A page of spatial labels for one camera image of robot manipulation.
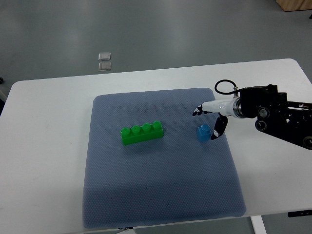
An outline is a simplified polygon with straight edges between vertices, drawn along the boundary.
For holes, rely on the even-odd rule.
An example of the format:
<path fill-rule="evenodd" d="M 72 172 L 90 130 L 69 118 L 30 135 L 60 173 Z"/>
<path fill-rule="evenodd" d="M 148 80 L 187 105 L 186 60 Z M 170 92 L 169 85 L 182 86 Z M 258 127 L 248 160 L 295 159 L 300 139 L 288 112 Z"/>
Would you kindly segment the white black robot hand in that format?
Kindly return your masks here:
<path fill-rule="evenodd" d="M 201 114 L 209 113 L 219 114 L 219 117 L 217 118 L 214 125 L 211 140 L 215 140 L 223 135 L 228 123 L 228 116 L 244 118 L 243 114 L 241 113 L 241 102 L 239 97 L 228 100 L 213 100 L 204 102 L 195 108 L 192 116 L 199 116 Z"/>

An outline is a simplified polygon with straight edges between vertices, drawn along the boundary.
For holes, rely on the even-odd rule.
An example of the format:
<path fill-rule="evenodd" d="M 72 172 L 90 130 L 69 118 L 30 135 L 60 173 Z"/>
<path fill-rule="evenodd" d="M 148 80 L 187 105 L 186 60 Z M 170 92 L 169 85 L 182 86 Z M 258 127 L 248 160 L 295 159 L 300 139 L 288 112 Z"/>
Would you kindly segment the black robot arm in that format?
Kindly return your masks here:
<path fill-rule="evenodd" d="M 234 116 L 257 118 L 255 128 L 265 134 L 305 149 L 312 149 L 312 104 L 289 101 L 277 85 L 238 89 L 228 79 L 218 81 L 214 89 L 222 95 L 234 95 Z"/>

